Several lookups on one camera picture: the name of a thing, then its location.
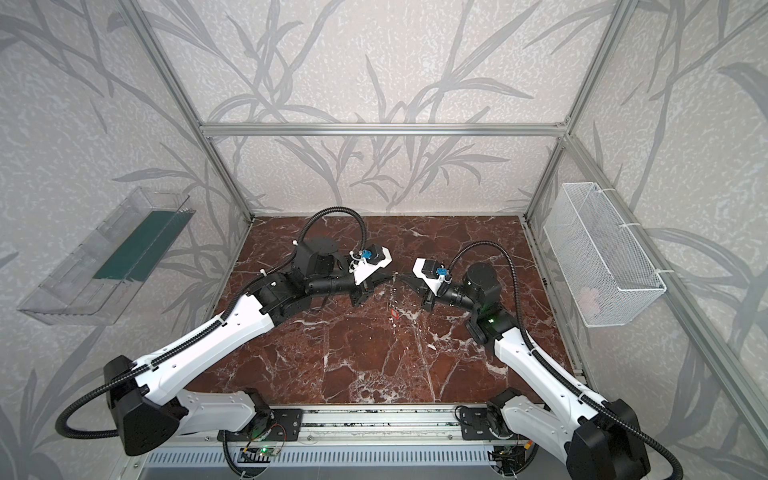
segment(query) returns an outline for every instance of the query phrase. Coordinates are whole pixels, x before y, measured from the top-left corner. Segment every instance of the gray leaf pattern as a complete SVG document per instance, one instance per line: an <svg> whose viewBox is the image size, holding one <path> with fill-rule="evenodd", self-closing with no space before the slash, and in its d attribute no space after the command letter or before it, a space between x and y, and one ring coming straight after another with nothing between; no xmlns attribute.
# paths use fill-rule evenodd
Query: gray leaf pattern
<svg viewBox="0 0 768 480"><path fill-rule="evenodd" d="M161 107L169 104L167 99L164 98L162 101L155 99L138 87L138 84L133 83L130 75L126 76L121 70L123 65L120 62L105 61L104 45L110 45L112 48L114 44L104 40L105 33L98 27L104 28L106 35L109 35L124 27L123 18L113 13L108 16L105 25L97 25L89 9L94 5L89 4L87 0L81 0L76 5L64 0L57 0L54 3L53 8L49 8L48 5L43 8L37 0L28 0L22 7L27 7L29 15L15 17L0 14L0 31L11 35L0 39L0 61L5 61L10 51L24 53L37 57L43 64L47 63L57 69L56 73L59 74L55 77L57 82L80 84L88 92L91 113L85 122L74 114L72 120L82 124L87 124L88 121L94 124L97 122L95 135L110 137L120 130L121 124L118 121L125 120L111 118L109 114L105 114L113 111L106 107L115 105L122 107L118 102L125 100L118 98L119 94L128 96L131 101L137 101L139 108L145 110L141 114L147 118L157 116L159 119L157 123L148 125L164 123L170 127L171 136L176 134L181 139L177 142L178 144L189 147L192 151L199 149L194 137L175 118L177 113L166 111ZM202 38L201 44L210 48L212 41L206 38L200 23L188 15L188 4L180 2L174 12L179 21L184 23L184 31L195 32L196 36L190 38ZM155 21L167 28L175 28L175 25L163 24L157 18ZM52 28L51 25L57 25L57 28ZM62 35L62 29L59 28L61 25L68 26L68 29L64 30L67 34L81 33L81 35L79 37ZM130 48L143 55L137 44L131 45ZM57 91L51 88L40 88L40 92L44 95L57 94ZM111 128L112 122L118 128ZM146 143L147 139L137 138L136 142L137 144ZM247 225L243 222L242 215L230 196L222 191L221 182L214 178L208 163L198 162L195 158L195 161L202 166L197 168L195 164L195 168L192 168L189 159L183 158L183 155L177 153L172 147L163 143L160 143L160 147L160 151L168 155L163 163L167 164L170 161L177 167L169 169L150 166L127 171L113 180L119 184L158 185L157 181L160 179L176 181L182 179L187 184L184 187L184 193L193 194L195 201L204 205L205 211L198 211L180 237L182 241L171 247L160 265L161 270L173 270L177 273L179 278L184 279L183 285L187 287L177 299L168 300L166 312L176 309L175 323L169 324L168 327L173 330L178 325L179 329L188 331L204 320L206 315L210 315L207 310L213 308L216 300L214 296L226 279L229 262L237 255L237 248L247 231ZM149 165L155 162L151 158L146 160ZM264 210L270 209L261 204L263 195L251 192L248 194L253 206L261 206ZM218 236L217 241L210 242L207 239L205 243L201 243L197 240L200 235L199 224L206 222ZM9 265L18 261L19 252L10 243L0 243L0 269L3 269L3 273L10 270ZM0 477L16 480L31 478L63 480L62 468L46 453L45 448L61 440L61 436L53 433L52 428L58 411L71 400L71 397L101 378L101 369L87 372L79 378L76 378L75 374L84 367L104 331L103 326L91 329L90 334L82 340L80 345L68 356L65 355L66 358L57 369L54 368L55 372L50 378L40 377L40 370L35 369L34 366L31 367L23 389L19 389L21 400L18 404L18 414L15 410L0 406Z"/></svg>
<svg viewBox="0 0 768 480"><path fill-rule="evenodd" d="M669 8L660 8L663 5L650 8L651 6L650 3L646 3L644 7L643 2L640 2L638 8L651 15L639 12L635 12L635 15L637 18L642 18L638 22L641 22L640 25L645 28L653 25L651 29L644 30L644 33L652 35L649 38L654 42L656 51L651 52L650 55L643 53L643 56L630 56L632 62L638 65L637 68L631 65L627 69L627 61L618 61L621 73L616 75L617 72L612 71L609 74L612 78L607 76L602 80L605 84L601 86L603 93L591 99L592 103L588 111L594 109L598 113L592 114L589 111L586 118L592 115L591 121L589 124L585 122L577 125L576 131L580 139L591 143L590 150L595 163L604 171L612 172L613 186L622 197L627 199L627 204L635 210L640 221L644 221L645 215L651 216L654 227L646 227L645 230L660 248L664 247L663 251L674 255L675 261L671 262L671 266L688 290L702 306L708 306L715 312L722 312L717 319L718 329L724 332L723 338L727 345L743 359L746 367L745 358L762 355L760 353L760 349L764 348L762 335L765 335L768 330L766 324L768 308L764 304L766 293L768 293L768 267L762 260L762 256L753 256L747 253L749 249L744 250L740 246L746 242L754 242L755 251L759 250L761 255L764 254L760 235L752 238L748 233L745 236L745 232L739 230L739 232L731 232L728 243L722 244L719 242L724 242L723 239L726 237L708 237L709 231L717 235L718 228L714 225L715 223L733 220L731 215L734 214L730 211L718 212L717 215L721 216L713 217L711 212L704 210L700 217L697 217L695 222L688 223L686 228L665 223L664 218L657 213L658 210L666 211L667 208L674 209L674 207L667 205L668 194L654 197L649 193L649 186L653 185L654 195L658 195L661 191L658 190L660 182L668 181L670 177L679 178L680 186L685 192L682 194L681 191L681 195L685 196L685 202L695 203L697 198L712 195L712 192L704 191L705 187L700 187L697 174L680 168L685 164L684 159L672 159L675 161L673 170L670 169L669 164L669 146L675 142L685 144L688 141L680 136L680 125L674 123L675 119L679 120L691 115L691 112L698 111L697 109L702 107L701 103L711 101L710 99L717 98L718 95L725 100L723 106L725 108L728 106L730 92L726 98L724 93L703 91L704 88L711 89L713 86L716 88L717 85L725 85L733 81L740 88L738 95L749 98L756 108L749 114L753 115L755 111L759 111L760 118L764 118L767 121L765 124L768 124L768 78L757 63L733 59L734 56L753 58L756 54L753 51L754 45L743 38L747 36L745 32L754 33L758 28L761 32L765 31L768 3L747 5L728 0L717 2L670 0ZM704 31L702 25L713 25L714 30ZM634 49L633 42L636 40L625 35L622 39L625 45L622 51L626 51L626 48ZM717 55L726 49L729 57L723 60L723 57ZM643 61L646 58L648 65L652 68L641 70L639 65L645 65ZM698 84L691 83L693 76L697 77ZM704 84L704 79L711 83ZM686 80L688 83L685 83L686 91L683 93L681 85ZM610 94L605 93L608 87L613 89ZM605 103L599 105L598 98ZM617 112L617 117L613 117L613 121L645 109L650 109L654 118L652 123L649 122L648 117L643 117L642 123L634 123L633 125L641 125L637 127L637 138L629 139L625 143L623 136L626 133L620 128L615 128L611 123L611 117L607 113L608 108L615 109ZM723 116L740 114L741 112L727 111ZM751 124L754 123L752 118L749 117ZM717 136L712 136L707 141L724 142L728 148L733 149L733 156L737 157L741 151L740 147L745 143L745 140L740 137L742 132L720 129L719 124L717 128L719 129ZM650 150L642 150L640 158L632 157L631 154L628 156L626 148L617 151L625 144L637 145L642 141L647 142ZM662 151L667 156L664 158L667 163L663 167L658 167ZM764 173L765 170L758 167L751 169L740 167L740 170L724 167L722 178L723 180L745 177L752 179L761 177ZM764 205L755 204L756 202L751 200L755 194L756 192L751 191L741 197L743 202L754 204L750 207L749 221L760 218L764 212ZM664 205L659 207L658 204L662 201ZM545 205L548 204L549 200L541 203L534 214L535 219L540 219L536 221L543 222L546 218L548 211ZM653 213L649 212L651 204L656 208ZM697 227L701 230L689 231ZM541 236L542 232L536 230L536 234ZM551 258L548 261L555 262L555 259ZM580 327L578 323L574 325L577 329ZM627 339L622 338L621 333L618 333L614 341L619 342L619 345L625 345ZM646 351L646 354L653 355L650 351ZM754 461L753 458L744 456L745 449L752 453L757 447L745 447L745 443L755 445L755 442L753 439L747 439L751 435L746 430L742 419L736 418L730 423L724 437L710 438L705 441L705 444L701 443L703 435L707 433L712 435L713 428L716 428L712 425L722 425L723 411L733 409L727 400L723 401L724 393L719 381L707 368L707 364L696 348L689 344L680 371L678 372L675 368L670 373L677 374L673 390L674 400L667 424L657 438L662 443L671 445L675 451L695 455L694 458L698 462L709 465L710 470L707 471L712 472L711 478L720 478L717 475L725 476L725 474L730 475L728 478L768 477L764 458ZM759 384L762 381L761 378L755 378L755 380ZM759 451L754 452L753 455L754 458L762 456Z"/></svg>
<svg viewBox="0 0 768 480"><path fill-rule="evenodd" d="M93 349L101 334L103 326L98 326L85 337L80 346L56 370L50 383L44 388L39 398L35 400L35 390L38 386L38 377L35 370L29 373L27 384L22 395L21 412L18 420L18 433L11 419L0 408L0 472L3 478L48 478L61 479L63 475L55 462L45 453L38 452L42 445L39 436L45 425L53 419L62 404L65 404L80 388L86 386L99 375L88 374L75 382L69 389L64 387L77 371L89 352Z"/></svg>
<svg viewBox="0 0 768 480"><path fill-rule="evenodd" d="M658 2L647 2L648 8L657 8ZM309 34L297 34L296 27L301 22L294 18L283 18L283 8L278 0L272 0L267 9L263 25L253 34L254 29L251 25L242 25L238 18L233 15L225 15L224 22L219 22L221 28L229 28L233 33L233 38L239 44L242 52L250 59L253 64L250 69L255 69L256 74L253 77L246 76L243 71L245 65L235 65L235 63L222 53L220 40L209 32L206 23L209 18L204 20L193 8L181 8L179 2L164 0L161 2L164 9L163 16L171 18L175 27L167 25L166 22L160 22L159 15L153 14L152 18L158 18L153 25L157 30L167 35L172 35L175 41L181 40L183 43L192 45L204 51L202 55L213 55L219 58L225 68L229 69L237 77L238 81L245 87L244 93L235 94L215 105L210 113L208 121L227 121L232 118L235 112L247 111L248 115L244 118L249 122L262 121L288 121L291 114L301 114L303 118L311 117L313 121L338 122L338 118L324 109L317 106L296 104L293 101L293 85L296 81L296 73L301 68L305 59L309 57L316 47L316 43L325 32L329 18L332 18L344 8L348 8L342 0L328 2L322 8L316 18L313 19L313 27ZM569 38L566 38L558 48L563 48L579 31L593 25L602 18L607 17L613 9L614 0L607 0L592 5L575 12L563 22L558 23L554 28L547 30L540 35L538 40L545 38L552 32L565 25L571 25L572 22L579 20L577 31L572 32ZM377 57L385 52L369 51L364 58L364 72L367 73L371 81L371 93L375 95L376 106L378 107L376 118L361 118L356 115L358 121L379 121L393 122L404 121L412 123L422 121L428 118L430 122L440 121L441 106L446 105L450 95L453 92L485 92L505 97L517 98L520 101L531 100L534 95L506 84L496 78L487 76L473 75L478 67L487 62L489 57L500 47L505 45L509 38L513 36L521 26L528 22L529 18L541 7L540 2L532 2L527 8L518 14L510 17L500 28L491 32L482 41L476 45L469 45L468 53L459 55L459 52L466 48L465 30L468 19L476 8L474 0L466 2L462 6L461 16L458 19L458 25L455 30L452 45L448 57L445 59L442 75L435 81L426 82L411 98L388 99L385 88L381 83L377 72ZM303 46L294 59L287 58L285 37L288 35L305 35ZM479 108L474 116L468 114L468 122L481 121L488 113L490 107ZM324 185L327 185L333 198L333 203L341 205L345 203L347 190L341 188L340 182L347 180L345 185L356 189L368 189L376 192L382 200L386 202L386 211L392 211L406 199L410 199L416 194L430 194L433 188L434 180L437 176L442 176L448 183L451 180L452 172L454 175L469 175L478 179L481 184L487 177L487 169L479 167L481 163L508 163L510 158L490 159L492 155L485 158L482 152L469 151L465 156L454 158L456 152L452 149L463 147L457 144L462 141L461 138L450 139L446 141L442 138L418 137L369 137L370 152L360 151L355 155L354 142L361 142L362 139L345 139L344 145L336 145L336 148L330 149L328 144L323 144L315 138L303 137L280 137L274 141L280 145L304 167L308 168L311 174L320 178ZM224 139L218 139L217 143L221 145ZM243 146L248 143L246 138L233 138L235 149L227 153L230 166L241 162ZM355 158L363 161L368 167L366 171L360 174L349 174L349 159ZM252 178L242 177L240 169L235 174L240 185L252 185ZM389 177L396 177L398 184L394 184L381 177L385 174Z"/></svg>

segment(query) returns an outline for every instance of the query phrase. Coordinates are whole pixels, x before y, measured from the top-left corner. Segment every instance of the wallpaper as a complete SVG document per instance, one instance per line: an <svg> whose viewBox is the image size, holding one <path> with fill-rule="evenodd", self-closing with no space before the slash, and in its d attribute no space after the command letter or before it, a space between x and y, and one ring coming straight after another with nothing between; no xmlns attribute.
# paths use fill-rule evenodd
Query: wallpaper
<svg viewBox="0 0 768 480"><path fill-rule="evenodd" d="M205 121L555 122L614 0L142 0Z"/></svg>
<svg viewBox="0 0 768 480"><path fill-rule="evenodd" d="M0 478L107 478L119 439L59 437L61 409L208 318L247 231L110 2L0 2ZM113 326L48 326L19 303L138 186L196 213ZM72 424L108 429L98 399Z"/></svg>
<svg viewBox="0 0 768 480"><path fill-rule="evenodd" d="M588 329L565 284L543 227L561 184L588 181L566 152L544 186L531 229L564 308L590 385L623 399L644 432L669 448L686 478L752 480L768 477L768 458L722 392L662 296L626 326ZM667 461L649 450L651 479L666 478Z"/></svg>
<svg viewBox="0 0 768 480"><path fill-rule="evenodd" d="M768 394L768 2L634 14L576 132Z"/></svg>
<svg viewBox="0 0 768 480"><path fill-rule="evenodd" d="M218 148L253 210L519 214L550 137L227 137Z"/></svg>

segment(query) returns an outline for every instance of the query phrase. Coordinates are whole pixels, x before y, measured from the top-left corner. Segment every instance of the white plastic clip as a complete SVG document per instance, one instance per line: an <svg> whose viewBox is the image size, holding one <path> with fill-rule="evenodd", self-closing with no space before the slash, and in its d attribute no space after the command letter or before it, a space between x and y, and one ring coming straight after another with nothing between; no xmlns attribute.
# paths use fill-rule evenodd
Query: white plastic clip
<svg viewBox="0 0 768 480"><path fill-rule="evenodd" d="M159 369L160 367L157 366L157 365L152 365L152 360L154 360L154 358L146 358L146 359L144 359L143 362L137 363L136 366L146 365L146 366L149 367L150 371L154 372L155 370Z"/></svg>

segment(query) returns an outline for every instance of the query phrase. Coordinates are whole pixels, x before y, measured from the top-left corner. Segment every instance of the metal bracket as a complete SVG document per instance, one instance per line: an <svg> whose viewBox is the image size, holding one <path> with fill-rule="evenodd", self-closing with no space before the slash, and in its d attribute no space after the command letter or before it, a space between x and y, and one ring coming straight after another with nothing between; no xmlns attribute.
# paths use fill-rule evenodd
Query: metal bracket
<svg viewBox="0 0 768 480"><path fill-rule="evenodd" d="M273 409L275 419L269 434L261 439L261 442L295 442L299 439L301 430L302 409ZM285 439L283 440L283 429L285 429ZM228 442L248 442L249 432L227 433ZM216 437L221 442L221 432Z"/></svg>
<svg viewBox="0 0 768 480"><path fill-rule="evenodd" d="M491 426L487 420L487 408L464 407L458 410L458 418L462 427L464 440L499 440L491 433Z"/></svg>

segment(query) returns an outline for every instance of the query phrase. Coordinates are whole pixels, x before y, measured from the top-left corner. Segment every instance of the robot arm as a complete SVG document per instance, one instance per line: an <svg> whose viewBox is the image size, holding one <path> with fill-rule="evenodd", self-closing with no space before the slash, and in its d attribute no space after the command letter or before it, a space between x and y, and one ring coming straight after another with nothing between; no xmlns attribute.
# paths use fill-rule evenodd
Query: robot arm
<svg viewBox="0 0 768 480"><path fill-rule="evenodd" d="M400 279L422 295L422 308L431 311L435 303L444 303L469 311L466 326L472 338L516 371L544 401L546 407L542 408L513 389L489 400L487 423L494 435L501 439L515 433L527 437L566 464L574 480L640 480L647 475L650 463L643 441L587 405L585 399L640 431L632 409L621 400L607 402L532 339L526 344L523 325L500 304L502 288L490 264L471 265L460 283L452 282L450 271L437 260L417 259L413 273L414 277Z"/></svg>
<svg viewBox="0 0 768 480"><path fill-rule="evenodd" d="M332 212L348 213L360 224L357 253L342 255L324 237L304 240L312 223ZM105 384L67 407L57 419L57 432L73 439L120 436L126 454L140 455L174 435L266 428L271 411L258 393L196 393L184 387L237 347L309 310L313 297L349 295L353 306L362 305L376 286L392 279L383 270L392 262L389 251L375 244L362 248L365 242L364 223L353 210L331 207L317 213L301 230L290 259L241 288L235 304L155 352L135 361L125 356L110 361L104 367ZM278 271L289 263L287 271ZM115 430L89 432L67 425L74 412L102 393Z"/></svg>

